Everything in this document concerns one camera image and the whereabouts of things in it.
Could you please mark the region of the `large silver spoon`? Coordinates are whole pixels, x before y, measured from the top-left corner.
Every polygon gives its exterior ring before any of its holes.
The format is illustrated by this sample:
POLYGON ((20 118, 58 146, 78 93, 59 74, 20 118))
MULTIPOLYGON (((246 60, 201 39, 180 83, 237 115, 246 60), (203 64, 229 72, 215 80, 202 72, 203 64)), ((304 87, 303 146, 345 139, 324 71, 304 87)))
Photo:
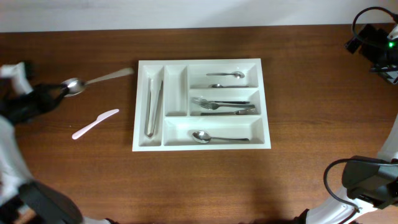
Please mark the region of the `large silver spoon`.
POLYGON ((62 85, 65 85, 68 88, 68 93, 65 96, 71 97, 83 92, 86 89, 86 87, 90 84, 110 80, 113 78, 124 77, 132 74, 134 74, 134 70, 132 68, 124 68, 116 72, 110 73, 108 75, 104 75, 88 81, 83 81, 79 78, 70 78, 62 82, 62 85))

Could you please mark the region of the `pink plastic knife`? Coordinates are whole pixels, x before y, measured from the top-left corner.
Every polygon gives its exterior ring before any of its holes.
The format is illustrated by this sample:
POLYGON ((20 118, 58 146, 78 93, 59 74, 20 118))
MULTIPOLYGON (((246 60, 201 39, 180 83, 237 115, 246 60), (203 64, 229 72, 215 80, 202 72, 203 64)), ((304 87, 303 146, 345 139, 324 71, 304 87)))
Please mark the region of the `pink plastic knife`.
POLYGON ((107 112, 104 112, 104 113, 98 115, 97 118, 92 123, 86 125, 85 127, 81 128, 78 131, 76 131, 75 133, 73 133, 72 139, 76 140, 76 139, 80 138, 82 135, 84 135, 86 132, 88 132, 91 128, 95 127, 100 122, 104 121, 108 117, 110 117, 118 112, 119 112, 119 109, 113 109, 113 110, 109 110, 107 112))

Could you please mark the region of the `silver metal tongs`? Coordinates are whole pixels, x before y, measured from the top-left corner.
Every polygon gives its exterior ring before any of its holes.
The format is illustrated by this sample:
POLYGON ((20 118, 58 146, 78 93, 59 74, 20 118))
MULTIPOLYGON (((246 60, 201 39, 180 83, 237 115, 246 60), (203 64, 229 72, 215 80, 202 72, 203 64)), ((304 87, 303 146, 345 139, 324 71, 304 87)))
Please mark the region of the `silver metal tongs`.
POLYGON ((147 105, 145 135, 152 138, 155 133, 155 124, 159 106, 160 92, 162 89, 162 79, 154 78, 149 80, 149 98, 147 105))

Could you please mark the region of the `small silver spoon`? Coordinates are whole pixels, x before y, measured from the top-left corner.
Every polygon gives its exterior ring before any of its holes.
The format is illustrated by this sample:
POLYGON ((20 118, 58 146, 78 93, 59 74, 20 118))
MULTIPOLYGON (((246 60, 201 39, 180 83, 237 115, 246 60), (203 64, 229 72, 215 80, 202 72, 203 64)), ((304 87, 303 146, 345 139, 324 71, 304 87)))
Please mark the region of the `small silver spoon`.
POLYGON ((221 85, 219 83, 211 84, 208 88, 249 88, 247 85, 221 85))
POLYGON ((206 76, 233 76, 238 79, 242 79, 245 77, 245 74, 240 71, 230 72, 230 73, 207 73, 206 76))

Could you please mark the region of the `silver fork tines down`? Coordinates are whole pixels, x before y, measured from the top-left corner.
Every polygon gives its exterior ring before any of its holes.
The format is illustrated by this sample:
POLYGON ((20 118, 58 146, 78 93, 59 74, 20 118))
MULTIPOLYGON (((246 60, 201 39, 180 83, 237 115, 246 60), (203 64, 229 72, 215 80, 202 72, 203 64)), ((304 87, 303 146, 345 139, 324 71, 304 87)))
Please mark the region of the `silver fork tines down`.
POLYGON ((239 116, 239 115, 254 115, 257 114, 257 109, 249 108, 243 110, 237 110, 234 112, 218 112, 218 113, 200 113, 200 116, 239 116))

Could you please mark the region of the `silver fork diagonal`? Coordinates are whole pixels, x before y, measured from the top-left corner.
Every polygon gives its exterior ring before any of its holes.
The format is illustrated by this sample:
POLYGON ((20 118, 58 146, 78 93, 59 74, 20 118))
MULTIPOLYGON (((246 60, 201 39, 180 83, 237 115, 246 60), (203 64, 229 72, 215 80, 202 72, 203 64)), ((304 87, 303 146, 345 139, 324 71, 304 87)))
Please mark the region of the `silver fork diagonal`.
POLYGON ((249 101, 209 101, 204 98, 196 98, 191 97, 192 103, 226 103, 226 104, 234 104, 234 105, 248 105, 249 101))

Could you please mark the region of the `silver fork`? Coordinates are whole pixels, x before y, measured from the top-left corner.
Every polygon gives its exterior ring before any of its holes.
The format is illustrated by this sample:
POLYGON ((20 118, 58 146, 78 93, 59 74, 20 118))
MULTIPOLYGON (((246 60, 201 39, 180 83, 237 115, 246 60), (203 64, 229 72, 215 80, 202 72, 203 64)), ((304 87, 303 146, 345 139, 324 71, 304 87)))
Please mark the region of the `silver fork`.
POLYGON ((251 109, 255 108, 255 105, 235 105, 235 104, 218 104, 218 103, 209 103, 209 102, 204 102, 204 103, 199 103, 199 106, 202 108, 208 109, 208 110, 217 110, 221 107, 225 108, 243 108, 243 109, 251 109))

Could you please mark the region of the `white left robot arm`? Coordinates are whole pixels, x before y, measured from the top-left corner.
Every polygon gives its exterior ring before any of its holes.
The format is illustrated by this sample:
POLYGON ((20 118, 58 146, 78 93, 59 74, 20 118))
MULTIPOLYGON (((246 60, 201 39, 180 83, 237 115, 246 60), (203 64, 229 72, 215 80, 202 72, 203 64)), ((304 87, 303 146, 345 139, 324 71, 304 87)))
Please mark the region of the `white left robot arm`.
POLYGON ((97 223, 66 195, 31 174, 19 150, 15 126, 54 110, 69 94, 64 84, 31 86, 26 62, 1 66, 16 96, 1 99, 1 223, 97 223))

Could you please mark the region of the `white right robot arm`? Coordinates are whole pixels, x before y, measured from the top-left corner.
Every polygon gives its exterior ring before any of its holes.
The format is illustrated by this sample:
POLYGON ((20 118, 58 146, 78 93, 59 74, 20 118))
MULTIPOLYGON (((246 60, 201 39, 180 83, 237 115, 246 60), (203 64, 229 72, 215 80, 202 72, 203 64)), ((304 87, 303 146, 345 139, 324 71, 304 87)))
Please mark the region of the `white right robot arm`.
MULTIPOLYGON (((397 28, 390 32, 356 23, 368 11, 382 11, 393 21, 397 14, 381 6, 358 12, 351 25, 353 38, 345 43, 350 53, 359 52, 372 63, 371 73, 386 82, 397 84, 397 28)), ((323 173, 323 184, 329 198, 320 206, 304 210, 292 223, 355 223, 366 213, 397 206, 397 125, 375 158, 353 156, 329 164, 323 173)))

